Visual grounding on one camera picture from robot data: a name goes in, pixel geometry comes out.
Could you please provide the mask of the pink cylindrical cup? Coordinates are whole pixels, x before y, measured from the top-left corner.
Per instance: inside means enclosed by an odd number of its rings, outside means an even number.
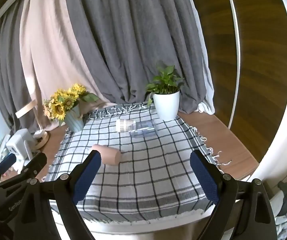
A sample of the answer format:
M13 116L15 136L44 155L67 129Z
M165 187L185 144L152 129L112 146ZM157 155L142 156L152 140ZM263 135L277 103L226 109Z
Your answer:
M121 152L116 148L94 144L92 150L96 150L100 153L103 164L111 166L119 165Z

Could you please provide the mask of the light blue ribbed vase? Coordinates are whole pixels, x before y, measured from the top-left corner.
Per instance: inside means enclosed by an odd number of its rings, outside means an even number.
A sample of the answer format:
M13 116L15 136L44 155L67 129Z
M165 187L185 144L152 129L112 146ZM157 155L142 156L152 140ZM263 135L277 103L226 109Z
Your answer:
M69 129L74 133L83 130L84 128L83 115L81 113L79 104L77 104L72 109L67 111L64 122L69 127Z

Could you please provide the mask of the beige pink curtain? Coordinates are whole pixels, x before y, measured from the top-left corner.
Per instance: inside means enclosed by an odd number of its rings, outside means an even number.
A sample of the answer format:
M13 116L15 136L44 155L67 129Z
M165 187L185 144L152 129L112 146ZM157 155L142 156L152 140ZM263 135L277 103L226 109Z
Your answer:
M29 94L37 101L35 114L41 127L51 131L58 121L49 121L43 102L58 89L84 85L99 97L83 102L81 112L112 106L98 89L77 43L66 0L24 0L19 27L19 50Z

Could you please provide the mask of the white plant pot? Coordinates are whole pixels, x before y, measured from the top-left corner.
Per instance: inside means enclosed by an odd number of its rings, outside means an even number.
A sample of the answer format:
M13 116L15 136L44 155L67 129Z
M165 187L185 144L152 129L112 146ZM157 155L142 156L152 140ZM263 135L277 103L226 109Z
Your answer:
M180 91L172 94L154 94L153 101L159 118L163 121L171 121L178 114Z

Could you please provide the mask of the dark wooden wardrobe panel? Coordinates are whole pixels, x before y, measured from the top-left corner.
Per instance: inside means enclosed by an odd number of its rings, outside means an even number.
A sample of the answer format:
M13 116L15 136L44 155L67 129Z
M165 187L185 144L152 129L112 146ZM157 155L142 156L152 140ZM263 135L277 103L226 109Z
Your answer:
M216 117L257 161L287 104L287 13L282 0L193 0L214 86Z

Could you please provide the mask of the yellow sunflower bouquet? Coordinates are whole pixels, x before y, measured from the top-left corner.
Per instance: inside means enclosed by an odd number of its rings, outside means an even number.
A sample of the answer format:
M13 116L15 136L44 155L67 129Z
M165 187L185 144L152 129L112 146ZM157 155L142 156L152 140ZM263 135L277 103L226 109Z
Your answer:
M64 121L80 101L97 102L99 97L88 92L84 85L75 83L68 89L58 89L49 100L43 102L43 114L50 120Z

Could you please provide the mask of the green pothos plant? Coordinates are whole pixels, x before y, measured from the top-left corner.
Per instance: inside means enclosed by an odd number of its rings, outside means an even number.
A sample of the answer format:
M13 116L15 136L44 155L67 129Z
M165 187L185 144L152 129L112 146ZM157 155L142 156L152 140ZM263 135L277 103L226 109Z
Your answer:
M146 92L149 93L147 105L153 103L153 96L174 94L180 91L184 84L184 79L176 74L175 65L158 67L159 74L153 78L153 81L146 85Z

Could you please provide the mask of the checkered white black tablecloth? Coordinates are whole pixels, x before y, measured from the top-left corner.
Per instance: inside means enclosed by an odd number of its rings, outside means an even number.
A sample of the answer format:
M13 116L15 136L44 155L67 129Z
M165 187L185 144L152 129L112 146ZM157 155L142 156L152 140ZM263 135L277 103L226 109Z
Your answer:
M118 133L119 119L154 121L157 132L133 138ZM159 119L153 106L118 105L89 113L82 131L67 131L45 180L70 173L98 144L121 152L118 165L102 165L83 200L77 204L82 217L103 223L150 222L206 211L207 199L190 167L190 155L200 150L209 163L217 160L206 138L176 117Z

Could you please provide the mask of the clear plastic cup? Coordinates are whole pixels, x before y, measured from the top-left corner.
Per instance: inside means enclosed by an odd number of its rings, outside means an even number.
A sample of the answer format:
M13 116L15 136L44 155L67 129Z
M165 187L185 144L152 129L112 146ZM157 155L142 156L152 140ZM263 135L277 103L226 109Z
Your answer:
M133 138L151 137L156 135L156 125L153 120L140 121L130 128L130 136Z

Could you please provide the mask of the white appliance box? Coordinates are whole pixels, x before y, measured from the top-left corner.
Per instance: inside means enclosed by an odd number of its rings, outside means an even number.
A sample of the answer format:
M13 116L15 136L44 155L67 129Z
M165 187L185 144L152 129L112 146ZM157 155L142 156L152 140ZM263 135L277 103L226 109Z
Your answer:
M32 151L35 149L36 140L28 129L18 130L6 143L6 148L10 153L15 154L16 164L24 166L32 160Z

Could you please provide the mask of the houndstooth paper cup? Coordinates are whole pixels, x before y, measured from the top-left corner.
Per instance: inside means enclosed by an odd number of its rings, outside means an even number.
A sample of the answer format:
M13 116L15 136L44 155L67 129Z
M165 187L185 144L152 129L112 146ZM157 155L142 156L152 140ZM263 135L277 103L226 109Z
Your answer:
M115 122L115 130L118 133L129 132L136 129L136 123L132 119L118 119Z

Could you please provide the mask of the grey curtain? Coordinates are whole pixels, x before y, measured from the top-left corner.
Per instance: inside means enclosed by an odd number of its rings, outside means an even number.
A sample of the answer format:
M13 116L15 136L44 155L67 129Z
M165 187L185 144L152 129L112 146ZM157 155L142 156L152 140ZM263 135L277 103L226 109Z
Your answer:
M24 77L19 27L24 0L0 0L0 112L10 131L35 131L37 101ZM66 0L86 65L114 104L148 99L158 67L183 77L181 112L214 113L214 88L193 0Z

